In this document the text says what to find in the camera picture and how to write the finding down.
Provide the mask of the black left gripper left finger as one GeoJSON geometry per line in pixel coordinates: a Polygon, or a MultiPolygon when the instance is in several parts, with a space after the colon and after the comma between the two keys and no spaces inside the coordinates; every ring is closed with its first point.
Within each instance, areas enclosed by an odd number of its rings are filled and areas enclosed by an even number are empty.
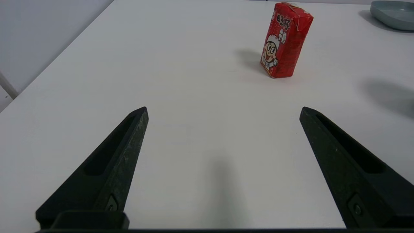
{"type": "Polygon", "coordinates": [[[128,228],[124,213],[149,115],[130,112],[36,211],[41,228],[128,228]]]}

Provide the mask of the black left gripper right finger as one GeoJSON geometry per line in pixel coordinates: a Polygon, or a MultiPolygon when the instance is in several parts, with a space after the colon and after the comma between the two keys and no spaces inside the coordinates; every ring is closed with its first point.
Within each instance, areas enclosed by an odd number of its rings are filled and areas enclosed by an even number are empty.
{"type": "Polygon", "coordinates": [[[347,228],[413,228],[413,184],[321,112],[299,120],[347,228]]]}

